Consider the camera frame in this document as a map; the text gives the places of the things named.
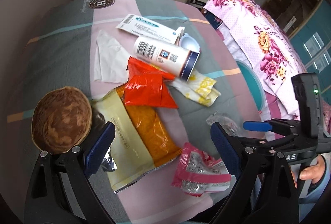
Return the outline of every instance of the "cylindrical container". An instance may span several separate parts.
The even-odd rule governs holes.
[[[190,77],[199,56],[186,48],[143,36],[137,39],[133,49],[139,58],[184,81]]]

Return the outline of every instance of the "barcode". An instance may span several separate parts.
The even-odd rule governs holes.
[[[156,46],[140,41],[137,49],[137,54],[152,60],[155,50]]]
[[[175,55],[175,54],[171,54],[169,60],[170,60],[170,61],[173,61],[173,62],[176,62],[176,61],[177,61],[177,58],[178,58],[177,55]]]
[[[134,17],[134,15],[130,15],[130,16],[125,20],[125,22],[123,22],[123,23],[128,23],[133,17]]]

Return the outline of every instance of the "wooden bowl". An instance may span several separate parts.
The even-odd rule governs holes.
[[[40,150],[64,153],[85,139],[91,124],[87,97],[75,87],[63,87],[38,102],[31,125],[32,140]]]

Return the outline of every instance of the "yellow and white wrapper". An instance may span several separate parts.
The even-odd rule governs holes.
[[[206,77],[193,69],[187,82],[176,78],[170,82],[169,85],[176,88],[187,99],[209,107],[215,102],[217,97],[221,95],[221,93],[213,87],[215,83],[216,80]]]

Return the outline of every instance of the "pink wrapper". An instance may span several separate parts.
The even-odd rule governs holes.
[[[219,192],[230,186],[231,175],[222,159],[215,160],[208,153],[185,143],[172,186],[201,196],[204,192]]]

